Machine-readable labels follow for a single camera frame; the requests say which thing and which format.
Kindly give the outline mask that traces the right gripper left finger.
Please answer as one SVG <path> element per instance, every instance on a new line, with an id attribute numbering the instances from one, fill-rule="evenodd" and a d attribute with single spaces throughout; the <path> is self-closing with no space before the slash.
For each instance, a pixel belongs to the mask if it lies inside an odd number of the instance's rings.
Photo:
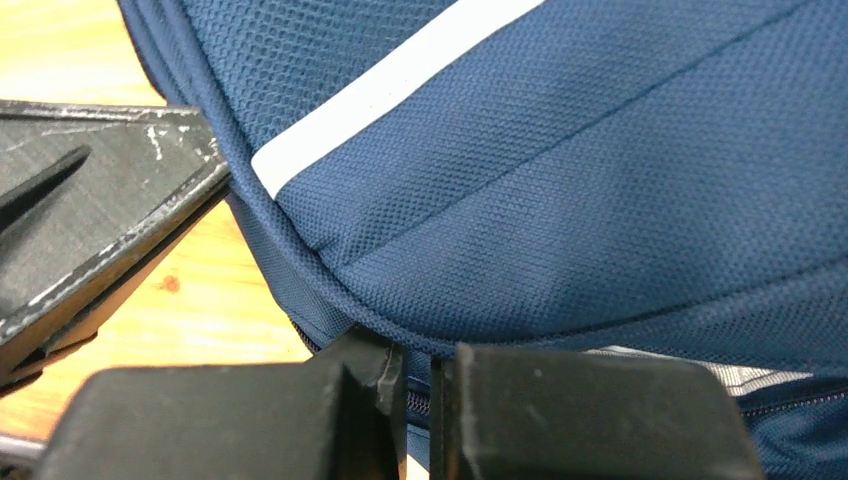
<path id="1" fill-rule="evenodd" d="M 72 398 L 38 479 L 402 479 L 407 359 L 355 327 L 306 362 L 115 368 Z"/>

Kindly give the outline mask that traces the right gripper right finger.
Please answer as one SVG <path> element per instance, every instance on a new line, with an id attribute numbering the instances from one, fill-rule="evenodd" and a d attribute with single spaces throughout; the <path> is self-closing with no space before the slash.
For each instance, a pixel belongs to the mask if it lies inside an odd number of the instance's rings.
<path id="1" fill-rule="evenodd" d="M 736 402 L 685 361 L 461 344 L 433 371 L 434 479 L 761 479 Z"/>

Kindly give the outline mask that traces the navy blue school backpack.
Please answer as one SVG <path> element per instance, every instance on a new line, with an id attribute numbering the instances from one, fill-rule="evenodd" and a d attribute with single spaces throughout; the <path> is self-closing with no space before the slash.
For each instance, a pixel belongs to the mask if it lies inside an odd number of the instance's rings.
<path id="1" fill-rule="evenodd" d="M 770 479 L 847 475 L 843 1 L 123 1 L 310 349 L 674 357 Z"/>

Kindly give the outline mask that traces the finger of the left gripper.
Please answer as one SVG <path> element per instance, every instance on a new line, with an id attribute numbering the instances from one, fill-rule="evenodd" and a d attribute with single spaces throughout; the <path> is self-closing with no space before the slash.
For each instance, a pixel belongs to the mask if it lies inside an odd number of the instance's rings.
<path id="1" fill-rule="evenodd" d="M 193 107 L 1 104 L 1 390 L 93 340 L 229 190 Z"/>

